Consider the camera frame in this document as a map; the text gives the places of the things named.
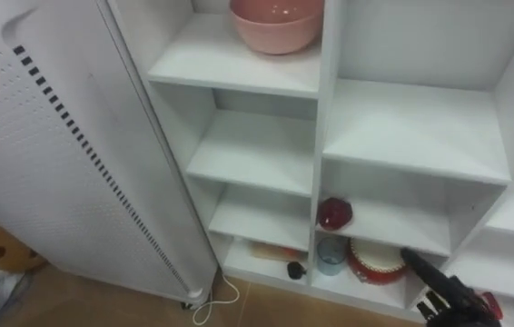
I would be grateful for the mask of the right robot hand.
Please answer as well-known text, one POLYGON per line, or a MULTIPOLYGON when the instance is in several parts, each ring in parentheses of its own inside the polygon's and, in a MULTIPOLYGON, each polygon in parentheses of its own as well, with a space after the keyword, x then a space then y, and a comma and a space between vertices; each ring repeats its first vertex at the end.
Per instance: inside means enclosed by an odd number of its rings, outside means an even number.
POLYGON ((458 277, 448 277, 410 248, 400 257, 429 288, 424 301, 416 304, 426 327, 500 327, 491 307, 458 277))

